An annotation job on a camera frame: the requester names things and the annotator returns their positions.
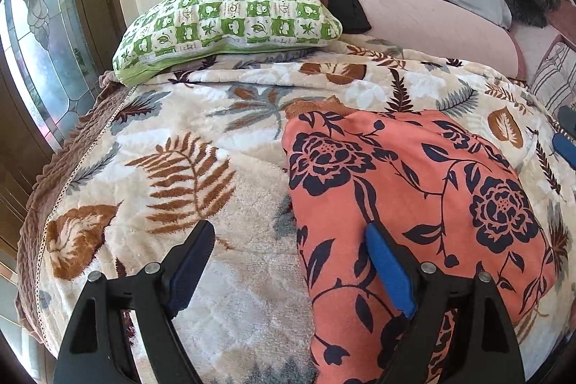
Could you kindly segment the green white patterned pillow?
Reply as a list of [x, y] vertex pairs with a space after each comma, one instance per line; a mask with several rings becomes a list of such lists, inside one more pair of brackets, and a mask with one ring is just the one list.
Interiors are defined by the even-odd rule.
[[134, 86], [209, 55], [322, 48], [342, 33], [321, 0], [164, 0], [128, 27], [112, 66]]

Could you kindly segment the stained glass window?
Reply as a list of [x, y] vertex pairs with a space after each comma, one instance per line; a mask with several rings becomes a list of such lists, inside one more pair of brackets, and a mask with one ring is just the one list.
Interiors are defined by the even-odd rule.
[[34, 125], [60, 149], [98, 94], [75, 1], [1, 0], [1, 43]]

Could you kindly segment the pink bed sheet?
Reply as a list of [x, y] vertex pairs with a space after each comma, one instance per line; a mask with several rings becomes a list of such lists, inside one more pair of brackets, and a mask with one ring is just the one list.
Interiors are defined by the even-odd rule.
[[531, 79], [559, 40], [575, 46], [575, 6], [561, 2], [544, 28], [509, 29], [443, 0], [359, 0], [368, 34], [395, 46], [488, 65], [508, 78]]

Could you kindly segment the striped cushion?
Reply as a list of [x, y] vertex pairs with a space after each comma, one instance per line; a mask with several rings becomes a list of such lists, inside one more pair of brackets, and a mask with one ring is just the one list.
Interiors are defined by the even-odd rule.
[[529, 88], [554, 118], [562, 106], [575, 103], [575, 50], [564, 41], [555, 42], [538, 66]]

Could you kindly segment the cream leaf-print fleece blanket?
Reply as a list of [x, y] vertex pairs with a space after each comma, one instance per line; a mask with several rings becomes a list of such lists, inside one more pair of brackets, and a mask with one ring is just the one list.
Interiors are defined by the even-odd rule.
[[319, 50], [188, 62], [134, 88], [111, 81], [28, 200], [15, 298], [22, 326], [57, 352], [92, 271], [134, 275], [208, 220], [214, 253], [175, 320], [201, 378], [321, 383], [282, 146], [289, 113], [314, 102], [434, 110], [479, 135], [520, 128], [520, 179], [538, 214], [558, 207], [569, 242], [551, 289], [512, 321], [533, 376], [575, 332], [575, 172], [553, 149], [557, 123], [490, 66], [397, 54], [361, 35]]

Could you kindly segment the coral floral garment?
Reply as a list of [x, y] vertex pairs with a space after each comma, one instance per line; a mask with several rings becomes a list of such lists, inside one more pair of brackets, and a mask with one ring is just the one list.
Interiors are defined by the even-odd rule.
[[366, 236], [379, 223], [442, 273], [489, 274], [513, 322], [561, 274], [558, 207], [536, 212], [520, 179], [519, 127], [485, 135], [439, 111], [292, 111], [282, 138], [321, 383], [373, 383], [407, 329], [409, 283]]

